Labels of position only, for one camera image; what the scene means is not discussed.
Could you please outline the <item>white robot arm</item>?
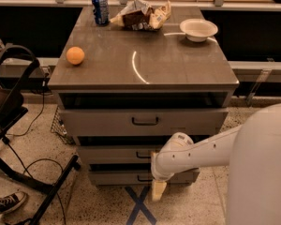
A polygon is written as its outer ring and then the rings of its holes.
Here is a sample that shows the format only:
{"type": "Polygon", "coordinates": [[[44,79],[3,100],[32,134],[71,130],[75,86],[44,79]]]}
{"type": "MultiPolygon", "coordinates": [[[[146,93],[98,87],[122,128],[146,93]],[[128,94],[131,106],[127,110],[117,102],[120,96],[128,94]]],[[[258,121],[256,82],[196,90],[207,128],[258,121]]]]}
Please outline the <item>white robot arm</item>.
{"type": "Polygon", "coordinates": [[[191,169],[229,166],[226,225],[281,225],[281,103],[200,142],[174,133],[151,154],[152,199],[191,169]]]}

